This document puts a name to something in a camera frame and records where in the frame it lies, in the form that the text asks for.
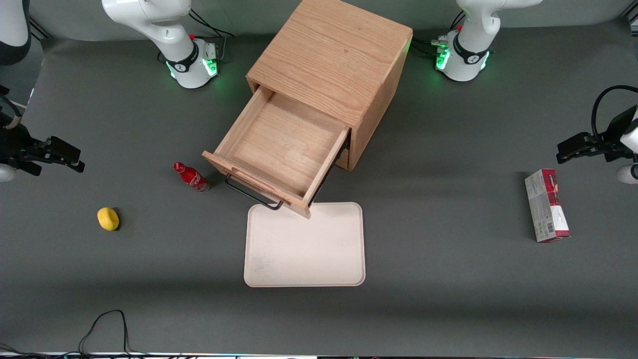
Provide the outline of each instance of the black metal handle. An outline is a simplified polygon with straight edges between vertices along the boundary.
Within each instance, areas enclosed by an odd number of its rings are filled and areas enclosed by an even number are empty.
[[[230,188],[232,188],[232,189],[236,190],[237,192],[239,192],[239,193],[241,193],[241,194],[245,195],[246,197],[248,197],[248,198],[250,198],[250,199],[252,199],[252,200],[256,201],[257,203],[259,203],[259,204],[261,204],[261,205],[264,205],[264,206],[268,207],[268,209],[271,209],[271,210],[273,210],[273,211],[276,211],[276,210],[280,209],[280,208],[281,208],[281,205],[283,204],[283,201],[279,201],[279,203],[277,203],[277,205],[276,205],[276,206],[271,206],[270,204],[268,204],[268,203],[266,203],[266,202],[262,201],[261,199],[259,199],[259,198],[255,197],[255,196],[251,195],[250,193],[245,192],[243,189],[241,189],[241,188],[239,188],[239,187],[235,187],[234,185],[232,185],[232,184],[229,182],[229,180],[230,180],[230,173],[226,175],[226,179],[224,180],[224,182],[226,182],[226,184],[227,184]]]

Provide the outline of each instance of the cabinet side panel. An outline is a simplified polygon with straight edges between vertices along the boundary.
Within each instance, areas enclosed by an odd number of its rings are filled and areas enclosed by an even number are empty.
[[[410,41],[412,37],[407,39],[406,45],[403,51],[397,55],[397,59],[394,66],[388,73],[388,77],[385,79],[383,85],[379,88],[375,98],[367,109],[363,120],[358,128],[352,129],[352,139],[350,141],[350,157],[348,159],[348,170],[352,171],[357,165],[363,150],[366,148],[368,141],[372,137],[372,134],[376,130],[376,126],[381,121],[383,114],[388,109],[390,102],[394,98],[399,80],[401,79],[401,72],[403,71],[403,65],[405,64],[405,58],[408,55],[408,49],[410,48]]]

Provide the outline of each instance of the box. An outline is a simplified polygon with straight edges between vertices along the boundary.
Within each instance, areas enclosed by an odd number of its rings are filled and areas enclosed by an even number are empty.
[[[558,200],[555,169],[541,169],[525,179],[536,241],[550,243],[570,237],[563,208]]]

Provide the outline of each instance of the wood grain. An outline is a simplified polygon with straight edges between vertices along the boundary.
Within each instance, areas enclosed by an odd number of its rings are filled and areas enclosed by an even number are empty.
[[[269,183],[267,180],[259,177],[259,175],[243,169],[240,165],[235,164],[218,154],[204,151],[202,156],[215,166],[221,174],[227,175],[230,173],[232,180],[251,188],[273,202],[282,201],[283,206],[289,210],[292,210],[303,217],[310,218],[308,203],[304,203],[300,198],[290,195],[278,188],[275,184]]]
[[[375,99],[372,101],[370,107],[368,107],[366,114],[364,115],[361,126],[352,130],[352,137],[350,139],[350,156],[348,158],[348,170],[352,171],[363,150],[366,148],[372,134],[375,132],[377,125],[383,118],[385,111],[388,109],[390,102],[394,98],[399,80],[401,79],[401,72],[403,72],[403,65],[405,58],[408,55],[408,49],[410,48],[411,37],[404,43],[403,51],[401,51],[398,57],[395,59],[392,68],[389,69],[386,81],[380,87],[379,91],[375,94]]]
[[[357,128],[411,36],[339,0],[303,0],[246,77]]]
[[[223,174],[306,216],[349,131],[328,115],[260,86],[217,150],[202,155]]]

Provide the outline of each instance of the white tray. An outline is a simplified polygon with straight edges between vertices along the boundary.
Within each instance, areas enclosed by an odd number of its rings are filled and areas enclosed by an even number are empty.
[[[244,281],[251,287],[353,287],[366,278],[363,211],[313,203],[306,219],[257,204],[248,211]]]

